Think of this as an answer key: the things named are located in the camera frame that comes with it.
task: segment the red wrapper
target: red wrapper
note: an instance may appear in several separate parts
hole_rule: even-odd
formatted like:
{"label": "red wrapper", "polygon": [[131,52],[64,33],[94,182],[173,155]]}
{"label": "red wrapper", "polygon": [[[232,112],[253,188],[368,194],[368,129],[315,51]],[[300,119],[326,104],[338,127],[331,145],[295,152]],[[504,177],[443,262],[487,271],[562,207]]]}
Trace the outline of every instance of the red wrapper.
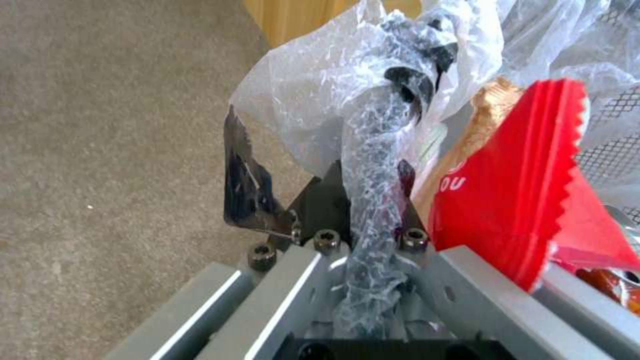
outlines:
{"label": "red wrapper", "polygon": [[[428,224],[437,250],[466,245],[525,290],[552,243],[569,263],[579,253],[639,264],[573,160],[585,97],[567,79],[527,89],[487,144],[440,180]],[[577,222],[585,217],[589,227]]]}

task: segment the crumpled plastic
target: crumpled plastic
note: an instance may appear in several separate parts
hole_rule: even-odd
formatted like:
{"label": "crumpled plastic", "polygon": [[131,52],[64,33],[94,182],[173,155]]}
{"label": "crumpled plastic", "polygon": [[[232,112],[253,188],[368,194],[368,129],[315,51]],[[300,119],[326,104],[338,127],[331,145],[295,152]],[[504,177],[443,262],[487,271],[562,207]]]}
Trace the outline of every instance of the crumpled plastic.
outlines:
{"label": "crumpled plastic", "polygon": [[420,171],[428,159],[417,161],[425,148],[416,139],[497,72],[501,51],[495,0],[439,1],[416,21],[361,0],[270,51],[233,93],[238,114],[278,134],[309,172],[342,161],[357,246],[335,315],[339,336],[388,336],[404,281],[390,262],[408,195],[398,166]]}
{"label": "crumpled plastic", "polygon": [[640,1],[505,0],[500,73],[521,87],[539,79],[585,83],[596,98],[640,83]]}

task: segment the bubble wrap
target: bubble wrap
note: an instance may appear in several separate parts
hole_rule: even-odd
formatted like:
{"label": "bubble wrap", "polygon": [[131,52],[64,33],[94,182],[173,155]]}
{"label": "bubble wrap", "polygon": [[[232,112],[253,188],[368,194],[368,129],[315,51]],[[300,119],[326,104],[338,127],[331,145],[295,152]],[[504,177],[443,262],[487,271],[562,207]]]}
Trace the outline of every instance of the bubble wrap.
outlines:
{"label": "bubble wrap", "polygon": [[335,314],[339,336],[388,336],[404,281],[390,261],[408,196],[397,167],[435,155],[426,149],[443,137],[432,134],[436,123],[495,75],[501,51],[495,0],[429,3],[417,20],[361,0],[268,52],[232,94],[240,117],[278,134],[309,172],[323,176],[342,161],[357,246]]}

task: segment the clear plastic wrap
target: clear plastic wrap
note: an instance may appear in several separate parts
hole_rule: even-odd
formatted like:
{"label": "clear plastic wrap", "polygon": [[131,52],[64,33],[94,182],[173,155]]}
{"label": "clear plastic wrap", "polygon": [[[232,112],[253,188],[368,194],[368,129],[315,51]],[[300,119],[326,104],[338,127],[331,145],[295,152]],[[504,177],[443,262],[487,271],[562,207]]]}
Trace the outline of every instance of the clear plastic wrap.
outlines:
{"label": "clear plastic wrap", "polygon": [[502,22],[503,69],[527,87],[549,77],[552,63],[609,7],[608,0],[518,0]]}
{"label": "clear plastic wrap", "polygon": [[439,1],[417,20],[361,0],[270,51],[233,93],[238,114],[276,132],[309,172],[342,161],[357,246],[335,314],[339,336],[388,336],[405,279],[390,261],[408,201],[398,166],[428,163],[443,137],[436,122],[497,72],[501,51],[495,0]]}

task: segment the plastic bag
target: plastic bag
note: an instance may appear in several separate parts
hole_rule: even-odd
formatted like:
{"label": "plastic bag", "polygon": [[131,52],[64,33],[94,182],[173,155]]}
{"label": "plastic bag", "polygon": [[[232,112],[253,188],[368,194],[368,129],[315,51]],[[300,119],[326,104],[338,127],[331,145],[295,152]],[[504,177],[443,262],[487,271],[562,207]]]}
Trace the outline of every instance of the plastic bag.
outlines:
{"label": "plastic bag", "polygon": [[[341,336],[387,335],[404,281],[390,263],[407,201],[398,166],[428,163],[435,122],[495,74],[501,50],[495,0],[440,1],[416,21],[362,0],[270,51],[232,95],[240,116],[265,123],[311,173],[342,161],[358,245],[336,314]],[[427,149],[416,141],[427,138]]]}
{"label": "plastic bag", "polygon": [[524,93],[489,142],[440,181],[429,216],[436,249],[469,246],[525,290],[553,253],[578,265],[640,266],[573,160],[585,97],[568,80]]}
{"label": "plastic bag", "polygon": [[549,77],[558,55],[609,6],[608,1],[519,0],[502,22],[503,68],[521,87]]}

